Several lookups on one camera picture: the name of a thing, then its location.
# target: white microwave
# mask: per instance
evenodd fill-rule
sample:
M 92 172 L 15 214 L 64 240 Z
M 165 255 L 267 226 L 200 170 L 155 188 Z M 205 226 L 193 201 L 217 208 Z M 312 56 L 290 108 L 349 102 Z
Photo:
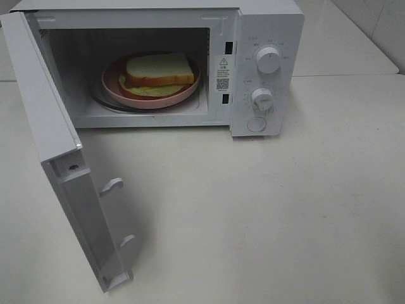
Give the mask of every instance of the white microwave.
M 107 291 L 132 272 L 111 236 L 77 128 L 229 125 L 233 136 L 280 132 L 304 17 L 294 0 L 24 0 L 1 16 L 42 167 Z M 193 57 L 196 91 L 157 110 L 103 94 L 100 75 L 126 54 Z

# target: warning label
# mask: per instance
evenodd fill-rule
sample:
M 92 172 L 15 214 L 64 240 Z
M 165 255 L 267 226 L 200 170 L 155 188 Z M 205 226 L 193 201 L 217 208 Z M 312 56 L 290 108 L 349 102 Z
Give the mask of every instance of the warning label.
M 234 77 L 235 59 L 232 55 L 216 56 L 216 91 L 230 93 Z

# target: microwave door latch hook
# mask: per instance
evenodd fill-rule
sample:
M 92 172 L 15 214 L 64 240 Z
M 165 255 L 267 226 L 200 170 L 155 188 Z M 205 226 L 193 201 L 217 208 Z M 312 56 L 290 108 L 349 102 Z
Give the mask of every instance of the microwave door latch hook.
M 136 237 L 133 234 L 130 234 L 129 236 L 125 236 L 117 245 L 117 249 L 120 250 L 122 249 L 130 240 L 135 239 Z
M 102 198 L 103 196 L 106 196 L 108 193 L 110 193 L 114 188 L 122 188 L 123 186 L 124 182 L 121 177 L 111 179 L 104 187 L 100 189 L 99 196 Z

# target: pink plate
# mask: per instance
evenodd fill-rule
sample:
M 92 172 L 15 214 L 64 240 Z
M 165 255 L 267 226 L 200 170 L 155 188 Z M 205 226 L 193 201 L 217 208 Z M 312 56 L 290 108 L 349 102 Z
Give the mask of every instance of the pink plate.
M 167 106 L 173 106 L 186 98 L 190 97 L 192 93 L 198 88 L 198 84 L 200 82 L 201 78 L 201 72 L 200 69 L 197 65 L 197 63 L 193 62 L 192 60 L 189 59 L 190 65 L 192 67 L 192 70 L 194 72 L 194 77 L 196 78 L 196 81 L 188 87 L 186 90 L 181 90 L 178 93 L 168 96 L 168 97 L 160 97 L 156 99 L 150 99 L 150 100 L 145 100 L 145 99 L 134 99 L 134 98 L 127 98 L 123 96 L 120 90 L 120 85 L 118 82 L 118 78 L 122 71 L 125 70 L 125 64 L 128 60 L 128 58 L 131 56 L 126 56 L 124 58 L 121 58 L 115 62 L 113 62 L 104 72 L 103 75 L 101 76 L 101 80 L 103 82 L 103 86 L 107 93 L 117 102 L 130 106 L 131 108 L 138 108 L 138 109 L 160 109 L 160 108 L 166 108 Z

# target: timer knob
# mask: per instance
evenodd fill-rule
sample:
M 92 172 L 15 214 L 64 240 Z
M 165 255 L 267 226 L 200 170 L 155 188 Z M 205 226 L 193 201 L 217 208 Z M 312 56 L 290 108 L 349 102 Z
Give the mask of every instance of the timer knob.
M 275 46 L 266 46 L 256 54 L 259 71 L 265 74 L 274 73 L 280 68 L 281 52 Z
M 254 90 L 251 97 L 254 111 L 267 111 L 273 106 L 273 94 L 264 87 Z

